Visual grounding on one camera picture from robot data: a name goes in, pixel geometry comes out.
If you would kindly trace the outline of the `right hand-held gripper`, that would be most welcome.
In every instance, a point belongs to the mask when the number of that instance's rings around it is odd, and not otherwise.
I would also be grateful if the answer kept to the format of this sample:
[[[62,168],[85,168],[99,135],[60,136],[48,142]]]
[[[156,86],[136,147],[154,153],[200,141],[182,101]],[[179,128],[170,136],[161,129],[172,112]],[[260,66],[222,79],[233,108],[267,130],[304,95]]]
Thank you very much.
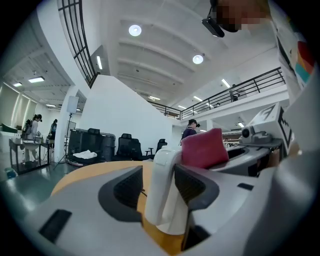
[[[279,150],[279,159],[288,155],[293,132],[284,118],[280,103],[261,110],[241,129],[238,144],[227,149],[229,161],[210,167],[211,171],[257,177],[267,168],[271,154]]]

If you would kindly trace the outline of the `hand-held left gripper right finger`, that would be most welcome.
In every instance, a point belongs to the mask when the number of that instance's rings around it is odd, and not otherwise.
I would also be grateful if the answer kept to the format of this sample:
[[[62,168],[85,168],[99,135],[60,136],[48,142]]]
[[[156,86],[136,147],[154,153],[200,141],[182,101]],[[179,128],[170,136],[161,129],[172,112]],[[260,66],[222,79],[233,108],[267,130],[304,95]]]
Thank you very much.
[[[188,210],[208,208],[219,196],[218,184],[181,164],[174,165],[174,183]]]

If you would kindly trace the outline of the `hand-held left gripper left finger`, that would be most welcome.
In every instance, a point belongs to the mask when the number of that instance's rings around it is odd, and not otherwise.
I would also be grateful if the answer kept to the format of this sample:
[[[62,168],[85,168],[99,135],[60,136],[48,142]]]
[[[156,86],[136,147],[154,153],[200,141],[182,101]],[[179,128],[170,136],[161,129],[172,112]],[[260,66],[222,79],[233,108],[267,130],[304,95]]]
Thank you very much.
[[[117,221],[141,223],[137,207],[143,187],[143,167],[139,165],[105,183],[99,189],[98,202]]]

